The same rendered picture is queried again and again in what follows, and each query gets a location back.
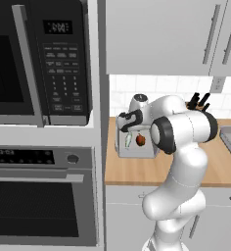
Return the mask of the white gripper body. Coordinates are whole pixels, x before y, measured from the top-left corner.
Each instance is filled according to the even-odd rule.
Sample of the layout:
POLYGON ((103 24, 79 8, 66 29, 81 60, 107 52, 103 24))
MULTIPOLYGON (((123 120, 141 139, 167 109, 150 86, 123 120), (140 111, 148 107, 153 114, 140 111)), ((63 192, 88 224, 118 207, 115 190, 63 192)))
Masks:
POLYGON ((117 116, 117 127, 122 132, 130 132, 132 128, 133 116, 130 113, 120 113, 117 116))

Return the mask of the white green fish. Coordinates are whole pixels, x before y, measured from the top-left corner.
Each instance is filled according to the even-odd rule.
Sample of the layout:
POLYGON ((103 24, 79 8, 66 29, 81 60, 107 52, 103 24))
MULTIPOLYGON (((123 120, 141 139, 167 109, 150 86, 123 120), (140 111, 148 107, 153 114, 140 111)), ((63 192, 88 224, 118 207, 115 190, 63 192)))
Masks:
POLYGON ((132 137, 133 137, 133 133, 131 131, 125 136, 125 148, 126 149, 129 148, 132 137))

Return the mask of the red bell pepper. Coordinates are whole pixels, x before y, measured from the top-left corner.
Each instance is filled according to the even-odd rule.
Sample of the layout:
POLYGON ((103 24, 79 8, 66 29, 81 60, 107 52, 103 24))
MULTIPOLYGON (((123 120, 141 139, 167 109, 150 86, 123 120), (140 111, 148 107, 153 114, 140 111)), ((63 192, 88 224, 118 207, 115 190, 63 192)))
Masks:
POLYGON ((136 144, 138 146, 144 146, 146 143, 146 138, 141 134, 139 133, 137 136, 136 136, 136 144))

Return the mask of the clear grey tupperware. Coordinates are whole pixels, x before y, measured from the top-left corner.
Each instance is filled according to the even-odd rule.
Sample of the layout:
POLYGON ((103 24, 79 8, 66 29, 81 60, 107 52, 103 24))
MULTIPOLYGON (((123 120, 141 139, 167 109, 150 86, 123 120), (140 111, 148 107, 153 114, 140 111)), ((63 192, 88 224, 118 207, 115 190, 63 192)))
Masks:
POLYGON ((125 136, 128 132, 122 132, 118 128, 115 129, 115 150, 119 158, 143 158, 154 159, 160 152, 160 149, 153 143, 150 132, 145 130, 131 131, 133 137, 129 148, 125 148, 125 136), (136 136, 141 133, 146 138, 144 146, 136 144, 136 136))

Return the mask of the grey tall appliance cabinet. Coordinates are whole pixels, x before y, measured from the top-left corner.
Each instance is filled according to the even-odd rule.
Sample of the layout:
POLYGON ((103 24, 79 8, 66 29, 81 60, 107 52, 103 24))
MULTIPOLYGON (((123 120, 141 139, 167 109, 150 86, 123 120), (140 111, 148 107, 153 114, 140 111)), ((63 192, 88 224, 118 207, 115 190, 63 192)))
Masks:
POLYGON ((93 99, 96 188, 98 206, 98 251, 107 251, 105 167, 109 123, 109 76, 106 70, 106 0, 87 0, 93 99))

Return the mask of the grey oven knob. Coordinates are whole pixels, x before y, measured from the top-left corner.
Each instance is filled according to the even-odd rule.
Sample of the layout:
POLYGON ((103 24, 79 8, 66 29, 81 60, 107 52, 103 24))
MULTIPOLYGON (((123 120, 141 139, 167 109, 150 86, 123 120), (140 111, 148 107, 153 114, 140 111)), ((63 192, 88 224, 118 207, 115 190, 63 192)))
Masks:
POLYGON ((67 156, 68 162, 71 164, 76 164, 79 161, 79 157, 75 154, 70 154, 67 156))

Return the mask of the grey drawer front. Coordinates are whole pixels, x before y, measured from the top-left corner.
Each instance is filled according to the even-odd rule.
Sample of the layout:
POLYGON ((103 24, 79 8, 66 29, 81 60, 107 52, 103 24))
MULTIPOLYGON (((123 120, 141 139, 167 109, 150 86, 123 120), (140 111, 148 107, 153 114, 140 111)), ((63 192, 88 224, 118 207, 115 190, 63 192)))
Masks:
POLYGON ((146 195, 156 189, 155 186, 107 185, 106 202, 108 204, 140 205, 143 199, 139 194, 146 195))
POLYGON ((231 188, 226 187, 203 187, 208 206, 230 207, 231 188))

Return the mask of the knife block with black knives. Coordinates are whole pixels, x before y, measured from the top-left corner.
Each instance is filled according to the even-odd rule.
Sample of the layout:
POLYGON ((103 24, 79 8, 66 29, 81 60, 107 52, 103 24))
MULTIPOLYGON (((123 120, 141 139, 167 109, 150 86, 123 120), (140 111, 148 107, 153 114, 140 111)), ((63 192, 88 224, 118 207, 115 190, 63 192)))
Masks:
POLYGON ((186 102, 186 107, 189 110, 198 110, 204 112, 209 107, 209 97, 210 94, 206 93, 203 98, 200 98, 200 93, 195 92, 191 100, 189 102, 186 102))

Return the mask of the black microwave oven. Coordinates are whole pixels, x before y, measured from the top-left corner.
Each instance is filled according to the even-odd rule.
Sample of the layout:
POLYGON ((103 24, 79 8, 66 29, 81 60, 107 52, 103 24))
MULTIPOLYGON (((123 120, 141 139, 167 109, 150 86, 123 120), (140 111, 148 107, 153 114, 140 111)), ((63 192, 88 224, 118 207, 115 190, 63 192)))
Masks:
POLYGON ((13 5, 25 6, 45 126, 87 125, 92 111, 87 0, 0 0, 0 125, 36 126, 13 5))

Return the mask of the grey base cupboard door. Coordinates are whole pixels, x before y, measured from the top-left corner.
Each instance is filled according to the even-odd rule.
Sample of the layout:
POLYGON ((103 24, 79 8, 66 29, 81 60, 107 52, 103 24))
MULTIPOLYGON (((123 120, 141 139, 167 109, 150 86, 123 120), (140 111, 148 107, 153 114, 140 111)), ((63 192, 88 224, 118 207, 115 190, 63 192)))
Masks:
POLYGON ((142 251, 155 223, 137 204, 107 204, 107 251, 142 251))
POLYGON ((185 226, 182 242, 189 251, 231 251, 231 207, 207 206, 200 214, 193 238, 189 238, 195 217, 185 226))

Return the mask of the steel built-in oven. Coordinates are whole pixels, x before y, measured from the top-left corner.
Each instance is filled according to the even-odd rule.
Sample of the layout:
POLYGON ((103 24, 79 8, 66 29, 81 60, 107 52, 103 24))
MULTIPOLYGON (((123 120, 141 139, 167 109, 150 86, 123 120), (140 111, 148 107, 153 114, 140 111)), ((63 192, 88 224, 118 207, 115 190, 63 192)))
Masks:
POLYGON ((98 242, 90 147, 0 146, 0 177, 84 175, 83 183, 0 181, 0 244, 94 247, 98 242), (67 156, 79 157, 76 164, 67 156))

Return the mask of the wide grey wall cupboard door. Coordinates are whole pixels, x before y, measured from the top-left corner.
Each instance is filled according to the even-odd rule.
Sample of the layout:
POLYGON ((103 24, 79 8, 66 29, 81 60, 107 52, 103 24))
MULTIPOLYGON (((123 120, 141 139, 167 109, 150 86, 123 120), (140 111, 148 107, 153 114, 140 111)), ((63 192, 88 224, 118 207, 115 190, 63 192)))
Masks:
POLYGON ((111 75, 208 75, 227 0, 106 0, 111 75), (203 58, 214 7, 220 12, 203 58))

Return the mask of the grey wall socket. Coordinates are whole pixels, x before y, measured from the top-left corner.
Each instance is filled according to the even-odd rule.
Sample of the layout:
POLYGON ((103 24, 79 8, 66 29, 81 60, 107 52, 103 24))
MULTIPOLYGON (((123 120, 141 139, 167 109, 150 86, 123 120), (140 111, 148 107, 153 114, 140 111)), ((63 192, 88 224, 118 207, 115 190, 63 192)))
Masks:
POLYGON ((223 89, 223 85, 225 83, 225 76, 215 76, 212 79, 211 87, 210 87, 210 93, 221 93, 223 89))

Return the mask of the narrow grey wall cupboard door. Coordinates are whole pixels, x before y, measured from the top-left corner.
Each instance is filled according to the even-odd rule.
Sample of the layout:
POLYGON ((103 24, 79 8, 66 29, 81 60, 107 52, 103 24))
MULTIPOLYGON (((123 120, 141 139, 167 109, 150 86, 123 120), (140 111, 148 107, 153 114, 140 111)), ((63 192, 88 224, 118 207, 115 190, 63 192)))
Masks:
POLYGON ((213 76, 231 76, 231 52, 228 58, 227 65, 222 65, 224 50, 227 47, 227 42, 231 32, 231 0, 227 1, 225 14, 223 17, 217 44, 210 68, 210 75, 213 76))

